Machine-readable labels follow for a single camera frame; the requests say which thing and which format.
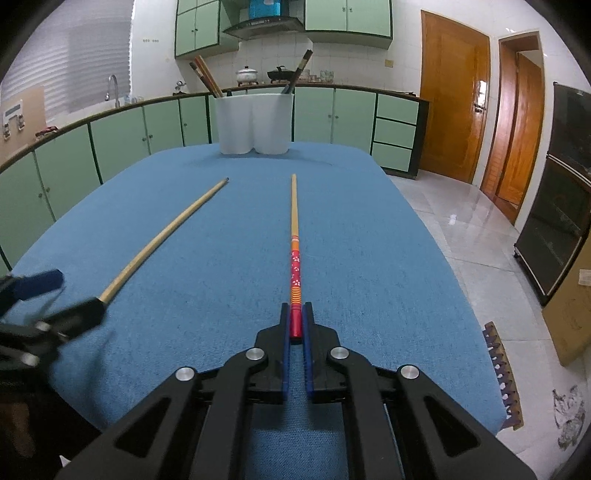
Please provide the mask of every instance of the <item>kitchen cabinet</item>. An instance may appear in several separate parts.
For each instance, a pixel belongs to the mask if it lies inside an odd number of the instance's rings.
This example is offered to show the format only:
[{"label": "kitchen cabinet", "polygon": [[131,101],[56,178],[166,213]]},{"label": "kitchen cabinet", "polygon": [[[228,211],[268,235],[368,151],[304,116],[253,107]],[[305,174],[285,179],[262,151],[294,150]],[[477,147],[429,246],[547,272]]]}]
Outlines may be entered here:
[{"label": "kitchen cabinet", "polygon": [[357,147],[369,153],[375,102],[375,93],[336,89],[332,143]]},{"label": "kitchen cabinet", "polygon": [[43,144],[34,155],[56,220],[100,186],[88,125]]},{"label": "kitchen cabinet", "polygon": [[95,120],[90,130],[103,181],[150,154],[141,107]]},{"label": "kitchen cabinet", "polygon": [[294,141],[330,143],[332,88],[298,87],[294,99]]},{"label": "kitchen cabinet", "polygon": [[378,48],[389,48],[392,43],[390,0],[306,0],[305,12],[312,42]]},{"label": "kitchen cabinet", "polygon": [[14,265],[53,224],[33,153],[0,174],[0,245]]},{"label": "kitchen cabinet", "polygon": [[306,0],[306,30],[346,31],[346,0]]},{"label": "kitchen cabinet", "polygon": [[196,8],[177,17],[175,53],[178,57],[195,50],[195,12]]},{"label": "kitchen cabinet", "polygon": [[8,267],[4,264],[4,260],[0,258],[0,278],[8,275]]},{"label": "kitchen cabinet", "polygon": [[195,10],[195,48],[210,47],[217,44],[220,2],[211,2]]},{"label": "kitchen cabinet", "polygon": [[389,37],[390,0],[347,0],[347,31]]},{"label": "kitchen cabinet", "polygon": [[181,98],[178,102],[181,110],[185,147],[209,143],[206,97]]},{"label": "kitchen cabinet", "polygon": [[175,56],[192,59],[196,52],[208,56],[238,50],[239,40],[224,30],[239,17],[233,0],[178,0]]},{"label": "kitchen cabinet", "polygon": [[145,105],[144,119],[150,154],[183,146],[183,132],[178,101]]}]

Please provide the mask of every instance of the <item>plain wooden chopstick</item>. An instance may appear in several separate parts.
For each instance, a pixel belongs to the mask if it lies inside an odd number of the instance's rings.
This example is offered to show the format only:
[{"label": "plain wooden chopstick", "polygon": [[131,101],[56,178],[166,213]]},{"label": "plain wooden chopstick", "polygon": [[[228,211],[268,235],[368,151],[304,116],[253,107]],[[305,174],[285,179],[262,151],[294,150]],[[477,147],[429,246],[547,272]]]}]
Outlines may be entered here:
[{"label": "plain wooden chopstick", "polygon": [[213,188],[207,193],[202,195],[199,199],[193,202],[183,213],[176,217],[171,223],[168,224],[158,235],[156,235],[152,241],[146,245],[140,253],[138,253],[134,259],[121,271],[119,275],[111,282],[106,290],[100,295],[99,299],[108,305],[111,300],[117,295],[121,287],[125,285],[125,282],[129,280],[137,269],[146,261],[146,259],[155,252],[155,250],[162,245],[162,243],[178,228],[184,221],[189,218],[194,212],[196,212],[203,204],[205,204],[211,197],[213,197],[221,188],[228,183],[228,178],[219,181]]}]

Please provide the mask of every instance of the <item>upper cabinet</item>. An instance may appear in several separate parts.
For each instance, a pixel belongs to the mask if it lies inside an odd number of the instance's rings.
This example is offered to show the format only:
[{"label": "upper cabinet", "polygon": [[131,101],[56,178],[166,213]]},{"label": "upper cabinet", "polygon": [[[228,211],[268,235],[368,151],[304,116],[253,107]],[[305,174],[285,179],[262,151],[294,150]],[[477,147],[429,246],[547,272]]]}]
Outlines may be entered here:
[{"label": "upper cabinet", "polygon": [[229,0],[178,0],[176,57],[192,59],[238,50],[239,40],[223,32],[238,19],[239,7]]},{"label": "upper cabinet", "polygon": [[312,41],[388,48],[390,0],[306,0],[306,32]]}]

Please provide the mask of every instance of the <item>window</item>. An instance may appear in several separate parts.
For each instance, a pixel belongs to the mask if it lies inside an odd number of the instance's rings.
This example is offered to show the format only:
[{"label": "window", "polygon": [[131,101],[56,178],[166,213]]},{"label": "window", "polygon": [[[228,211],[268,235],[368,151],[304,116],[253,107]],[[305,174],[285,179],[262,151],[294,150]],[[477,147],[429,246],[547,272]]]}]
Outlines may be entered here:
[{"label": "window", "polygon": [[57,115],[104,102],[110,74],[117,77],[119,95],[129,93],[133,6],[134,0],[65,0],[17,55],[1,98],[43,85],[49,124]]}]

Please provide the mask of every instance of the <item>metal screw cap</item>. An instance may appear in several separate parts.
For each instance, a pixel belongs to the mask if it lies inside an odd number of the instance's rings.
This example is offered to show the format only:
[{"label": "metal screw cap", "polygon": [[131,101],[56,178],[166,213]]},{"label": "metal screw cap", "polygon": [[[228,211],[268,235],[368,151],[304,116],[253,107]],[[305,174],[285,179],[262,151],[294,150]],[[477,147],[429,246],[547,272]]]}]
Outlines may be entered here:
[{"label": "metal screw cap", "polygon": [[191,367],[182,367],[176,371],[174,376],[177,377],[177,380],[180,380],[181,382],[186,382],[187,380],[191,380],[195,376],[195,370],[193,370]]},{"label": "metal screw cap", "polygon": [[349,356],[349,351],[344,346],[336,346],[330,351],[330,356],[337,360],[344,360]]},{"label": "metal screw cap", "polygon": [[246,358],[249,360],[260,360],[265,356],[265,351],[261,348],[251,348],[246,352]]},{"label": "metal screw cap", "polygon": [[418,368],[414,365],[404,365],[400,370],[401,375],[409,380],[414,380],[418,377]]}]

